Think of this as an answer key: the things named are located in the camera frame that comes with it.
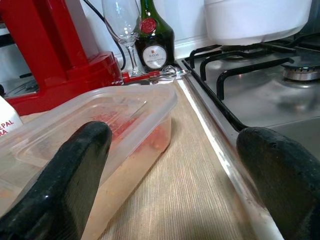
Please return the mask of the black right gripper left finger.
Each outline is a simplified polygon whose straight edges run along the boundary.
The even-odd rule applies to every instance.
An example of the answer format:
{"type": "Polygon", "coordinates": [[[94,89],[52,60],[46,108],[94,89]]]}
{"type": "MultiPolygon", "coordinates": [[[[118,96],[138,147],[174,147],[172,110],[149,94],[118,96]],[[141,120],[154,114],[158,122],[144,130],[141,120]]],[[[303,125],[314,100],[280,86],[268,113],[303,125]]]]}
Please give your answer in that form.
{"type": "Polygon", "coordinates": [[[82,125],[0,218],[2,240],[82,238],[112,143],[102,121],[82,125]]]}

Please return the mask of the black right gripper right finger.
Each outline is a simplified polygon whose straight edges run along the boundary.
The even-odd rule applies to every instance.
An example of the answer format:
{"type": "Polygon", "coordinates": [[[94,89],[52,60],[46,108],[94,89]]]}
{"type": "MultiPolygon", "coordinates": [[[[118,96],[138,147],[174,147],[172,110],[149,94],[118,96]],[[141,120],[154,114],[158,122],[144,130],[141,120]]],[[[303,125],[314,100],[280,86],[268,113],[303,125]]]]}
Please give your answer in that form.
{"type": "Polygon", "coordinates": [[[264,127],[236,139],[241,163],[286,240],[320,238],[320,162],[297,141],[264,127]]]}

